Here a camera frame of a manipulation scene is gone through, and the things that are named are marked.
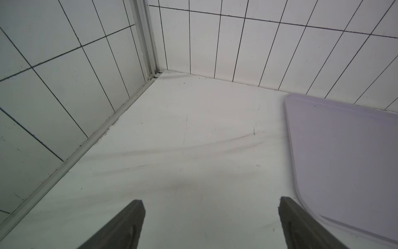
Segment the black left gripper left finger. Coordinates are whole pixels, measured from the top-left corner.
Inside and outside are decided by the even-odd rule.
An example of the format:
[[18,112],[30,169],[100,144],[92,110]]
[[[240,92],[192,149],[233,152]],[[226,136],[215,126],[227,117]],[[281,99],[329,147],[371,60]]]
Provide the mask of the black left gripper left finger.
[[81,249],[136,249],[146,210],[142,200],[133,200],[83,243]]

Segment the lavender plastic tray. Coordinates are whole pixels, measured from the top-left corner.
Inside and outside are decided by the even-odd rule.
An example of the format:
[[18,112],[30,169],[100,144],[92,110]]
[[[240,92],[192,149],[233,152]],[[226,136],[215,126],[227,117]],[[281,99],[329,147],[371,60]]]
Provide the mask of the lavender plastic tray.
[[396,113],[290,93],[295,192],[317,221],[398,246]]

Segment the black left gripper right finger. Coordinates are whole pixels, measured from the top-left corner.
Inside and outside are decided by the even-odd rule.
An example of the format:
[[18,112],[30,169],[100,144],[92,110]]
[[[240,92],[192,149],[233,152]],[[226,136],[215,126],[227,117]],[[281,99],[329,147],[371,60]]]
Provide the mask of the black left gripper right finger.
[[289,249],[345,249],[340,240],[311,217],[290,197],[281,197],[278,207]]

